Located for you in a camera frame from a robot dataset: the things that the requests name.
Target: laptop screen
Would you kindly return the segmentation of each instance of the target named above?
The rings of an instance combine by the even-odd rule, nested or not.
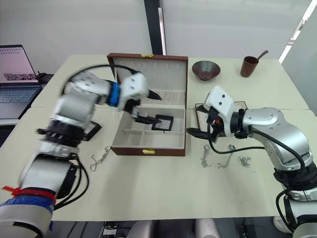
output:
[[[22,46],[0,47],[0,84],[38,83]]]

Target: spoon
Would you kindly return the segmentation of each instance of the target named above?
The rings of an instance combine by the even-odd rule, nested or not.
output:
[[[258,60],[260,60],[264,55],[266,55],[268,53],[268,50],[264,51],[262,54],[260,54],[260,56],[258,57]]]

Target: brown bowl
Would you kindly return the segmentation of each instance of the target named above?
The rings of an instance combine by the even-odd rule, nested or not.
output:
[[[201,80],[207,81],[220,74],[220,67],[215,62],[203,60],[194,63],[192,71]]]

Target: metal chain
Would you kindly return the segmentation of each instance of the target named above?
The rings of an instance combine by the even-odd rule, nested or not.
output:
[[[92,172],[96,171],[97,165],[98,165],[98,164],[101,164],[101,163],[105,160],[105,158],[106,158],[106,156],[107,156],[107,154],[108,154],[109,151],[110,151],[110,146],[105,147],[105,152],[104,152],[104,154],[102,155],[101,159],[99,159],[99,160],[96,160],[96,159],[94,158],[95,155],[92,155],[92,156],[91,156],[91,158],[95,161],[95,162],[94,162],[93,164],[91,164],[90,167],[89,167]]]
[[[251,160],[251,157],[245,157],[245,156],[240,156],[238,160],[241,162],[241,165],[244,167],[250,167],[250,164],[248,163],[249,160]]]
[[[236,149],[236,147],[235,147],[234,145],[229,145],[229,150],[235,150],[235,149]],[[233,154],[233,153],[231,153],[231,154],[229,155],[229,158],[228,158],[228,160],[227,160],[227,163],[225,163],[224,165],[223,165],[222,163],[218,163],[218,169],[220,169],[220,168],[227,168],[227,167],[228,167],[232,154]]]
[[[204,146],[204,155],[203,155],[203,157],[201,158],[201,160],[202,160],[202,166],[203,166],[204,168],[211,166],[211,165],[208,165],[208,164],[207,164],[207,161],[206,161],[206,157],[207,157],[207,155],[209,154],[209,152],[210,152],[210,147],[209,147],[209,145],[205,145],[205,146]]]

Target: wooden box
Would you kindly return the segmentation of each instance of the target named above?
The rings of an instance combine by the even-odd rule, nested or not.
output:
[[[162,100],[143,98],[138,110],[141,116],[174,117],[171,131],[152,130],[152,125],[134,122],[125,112],[111,149],[117,155],[185,156],[186,95],[188,58],[139,54],[108,55],[109,63],[128,66],[142,72],[149,89]],[[117,68],[118,80],[130,72]]]

